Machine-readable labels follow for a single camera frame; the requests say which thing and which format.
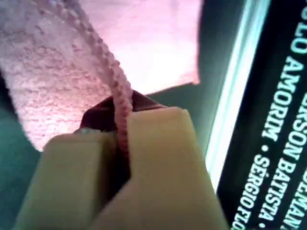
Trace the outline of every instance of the black book cover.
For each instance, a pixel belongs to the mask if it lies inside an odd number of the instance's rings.
[[[217,194],[233,229],[307,229],[307,1],[273,0]]]

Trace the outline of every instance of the green surface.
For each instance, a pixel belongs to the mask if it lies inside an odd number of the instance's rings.
[[[39,154],[25,137],[0,78],[0,230],[13,227]]]
[[[205,156],[245,0],[207,0],[199,29],[201,83],[151,95],[166,106],[188,109]]]

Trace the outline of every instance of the pink towel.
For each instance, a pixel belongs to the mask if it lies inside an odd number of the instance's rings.
[[[133,89],[148,94],[197,83],[201,0],[80,0],[80,5]],[[81,36],[55,15],[27,0],[0,1],[0,67],[37,149],[75,131],[83,113],[110,95],[91,67],[94,61]]]

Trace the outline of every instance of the pink cloth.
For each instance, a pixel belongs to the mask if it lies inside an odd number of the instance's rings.
[[[201,0],[80,4],[133,89],[147,94],[198,81]],[[0,1],[0,67],[37,149],[55,135],[76,130],[83,113],[110,95],[91,68],[93,61],[81,36],[56,16],[38,12],[27,0]]]

